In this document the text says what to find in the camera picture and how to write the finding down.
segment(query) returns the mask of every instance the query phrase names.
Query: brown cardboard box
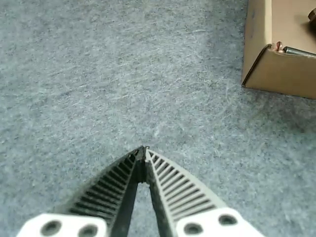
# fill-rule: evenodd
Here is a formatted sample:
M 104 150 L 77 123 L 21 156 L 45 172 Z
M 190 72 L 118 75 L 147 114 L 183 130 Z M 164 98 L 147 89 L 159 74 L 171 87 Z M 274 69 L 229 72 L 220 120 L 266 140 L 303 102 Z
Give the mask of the brown cardboard box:
M 316 99 L 316 57 L 277 52 L 273 45 L 316 53 L 308 14 L 316 0 L 249 0 L 242 85 Z

